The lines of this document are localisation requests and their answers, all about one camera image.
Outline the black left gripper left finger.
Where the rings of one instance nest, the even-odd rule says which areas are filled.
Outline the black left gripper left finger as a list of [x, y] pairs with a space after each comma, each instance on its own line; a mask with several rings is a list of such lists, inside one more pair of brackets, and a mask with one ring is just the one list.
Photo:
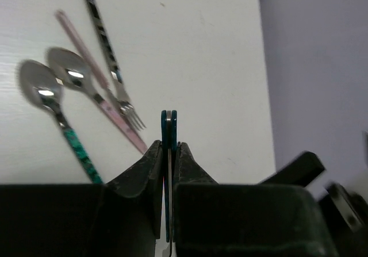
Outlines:
[[162, 147], [105, 185], [1, 186], [2, 256], [154, 256]]

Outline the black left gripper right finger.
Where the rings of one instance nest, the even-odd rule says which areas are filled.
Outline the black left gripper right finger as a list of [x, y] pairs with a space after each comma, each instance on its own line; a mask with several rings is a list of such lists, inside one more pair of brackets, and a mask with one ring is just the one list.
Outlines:
[[306, 187], [324, 171], [302, 152], [255, 185], [217, 183], [182, 143], [174, 173], [178, 256], [338, 256], [323, 214]]

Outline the teal handled fork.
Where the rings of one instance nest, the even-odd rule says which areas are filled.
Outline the teal handled fork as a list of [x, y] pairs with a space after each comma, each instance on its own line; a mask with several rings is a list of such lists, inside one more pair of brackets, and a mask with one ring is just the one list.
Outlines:
[[166, 242], [168, 256], [173, 254], [174, 211], [173, 211], [173, 177], [177, 151], [177, 111], [163, 110], [161, 113], [162, 150], [164, 154], [164, 200], [166, 216]]

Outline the black handled fork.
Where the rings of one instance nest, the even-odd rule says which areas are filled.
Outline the black handled fork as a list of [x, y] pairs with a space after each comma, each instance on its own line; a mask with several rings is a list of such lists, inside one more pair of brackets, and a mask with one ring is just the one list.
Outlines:
[[121, 75], [120, 66], [109, 40], [104, 22], [100, 16], [96, 0], [85, 0], [89, 15], [98, 37], [99, 44], [104, 55], [109, 72], [112, 75], [113, 84], [116, 89], [116, 95], [112, 95], [113, 101], [123, 119], [135, 130], [140, 131], [146, 128], [141, 118], [136, 113], [132, 101], [127, 93], [124, 81]]

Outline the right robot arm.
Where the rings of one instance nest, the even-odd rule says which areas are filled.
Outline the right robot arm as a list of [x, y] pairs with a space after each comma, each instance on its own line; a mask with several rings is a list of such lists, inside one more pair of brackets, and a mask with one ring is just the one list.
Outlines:
[[325, 168], [300, 153], [257, 184], [219, 184], [181, 144], [174, 173], [178, 256], [366, 256], [367, 201], [330, 182], [316, 200], [307, 186]]

